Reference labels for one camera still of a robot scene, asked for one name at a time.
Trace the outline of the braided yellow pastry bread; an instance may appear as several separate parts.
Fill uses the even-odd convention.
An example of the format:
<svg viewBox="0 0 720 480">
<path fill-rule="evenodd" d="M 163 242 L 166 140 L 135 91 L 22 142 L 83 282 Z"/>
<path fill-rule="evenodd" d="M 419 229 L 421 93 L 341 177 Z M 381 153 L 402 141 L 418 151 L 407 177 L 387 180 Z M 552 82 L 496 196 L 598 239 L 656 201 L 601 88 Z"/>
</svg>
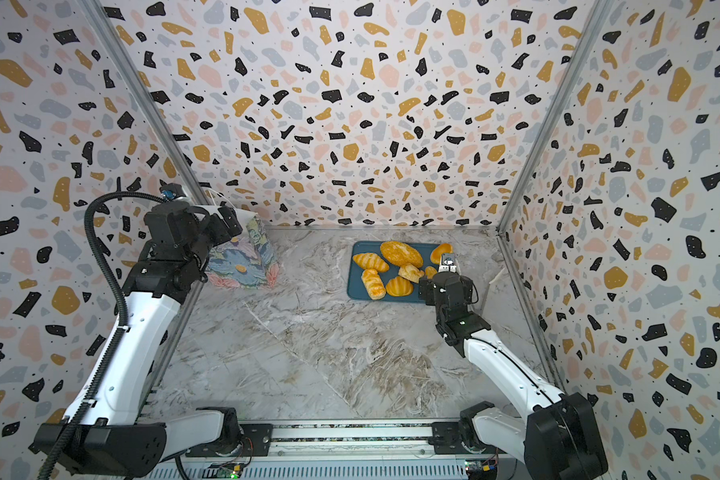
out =
<svg viewBox="0 0 720 480">
<path fill-rule="evenodd" d="M 365 269 L 361 280 L 371 300 L 380 300 L 386 296 L 385 285 L 377 270 Z"/>
</svg>

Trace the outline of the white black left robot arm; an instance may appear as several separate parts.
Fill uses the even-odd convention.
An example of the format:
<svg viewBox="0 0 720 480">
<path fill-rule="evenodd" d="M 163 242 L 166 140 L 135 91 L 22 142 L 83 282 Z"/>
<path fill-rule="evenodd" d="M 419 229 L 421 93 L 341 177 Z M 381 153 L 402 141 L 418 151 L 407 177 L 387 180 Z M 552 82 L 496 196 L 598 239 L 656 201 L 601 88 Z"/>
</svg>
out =
<svg viewBox="0 0 720 480">
<path fill-rule="evenodd" d="M 211 250 L 242 231 L 234 210 L 158 199 L 145 216 L 149 241 L 120 283 L 93 225 L 99 206 L 110 198 L 104 195 L 89 205 L 84 227 L 115 294 L 117 317 L 91 375 L 62 419 L 42 424 L 35 435 L 33 451 L 46 455 L 41 479 L 50 478 L 57 466 L 72 474 L 134 479 L 163 461 L 179 461 L 197 446 L 234 450 L 242 442 L 232 408 L 203 408 L 155 423 L 137 420 L 162 339 L 193 285 L 205 280 Z"/>
</svg>

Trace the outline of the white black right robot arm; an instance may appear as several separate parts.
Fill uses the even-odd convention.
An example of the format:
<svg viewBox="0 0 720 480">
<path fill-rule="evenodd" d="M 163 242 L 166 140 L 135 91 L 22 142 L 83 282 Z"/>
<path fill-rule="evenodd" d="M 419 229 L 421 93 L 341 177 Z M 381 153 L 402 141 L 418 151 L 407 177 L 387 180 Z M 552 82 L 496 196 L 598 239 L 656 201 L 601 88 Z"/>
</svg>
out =
<svg viewBox="0 0 720 480">
<path fill-rule="evenodd" d="M 493 446 L 522 462 L 533 479 L 597 479 L 608 461 L 591 403 L 566 394 L 505 346 L 470 309 L 473 283 L 441 271 L 419 281 L 419 298 L 435 308 L 445 343 L 476 366 L 510 401 L 517 415 L 490 402 L 460 414 L 462 442 L 471 450 Z"/>
</svg>

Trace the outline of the floral paper gift bag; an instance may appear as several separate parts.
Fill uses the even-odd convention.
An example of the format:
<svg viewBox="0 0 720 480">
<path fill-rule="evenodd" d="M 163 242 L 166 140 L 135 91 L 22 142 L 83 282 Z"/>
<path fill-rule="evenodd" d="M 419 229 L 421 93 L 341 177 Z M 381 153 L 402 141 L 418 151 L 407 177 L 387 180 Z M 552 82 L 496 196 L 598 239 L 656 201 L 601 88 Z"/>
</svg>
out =
<svg viewBox="0 0 720 480">
<path fill-rule="evenodd" d="M 242 232 L 211 251 L 207 268 L 210 282 L 226 289 L 273 287 L 279 264 L 260 217 L 244 209 L 234 209 L 234 213 Z"/>
</svg>

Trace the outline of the pale muffin bread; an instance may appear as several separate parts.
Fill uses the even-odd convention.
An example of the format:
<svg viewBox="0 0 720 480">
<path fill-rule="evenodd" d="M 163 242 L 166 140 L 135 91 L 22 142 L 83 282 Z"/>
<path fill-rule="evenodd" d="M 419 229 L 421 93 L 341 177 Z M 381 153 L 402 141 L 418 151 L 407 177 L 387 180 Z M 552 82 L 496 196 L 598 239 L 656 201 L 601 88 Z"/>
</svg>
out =
<svg viewBox="0 0 720 480">
<path fill-rule="evenodd" d="M 425 272 L 413 264 L 405 264 L 399 268 L 398 275 L 412 283 L 418 284 L 420 279 L 425 276 Z"/>
</svg>

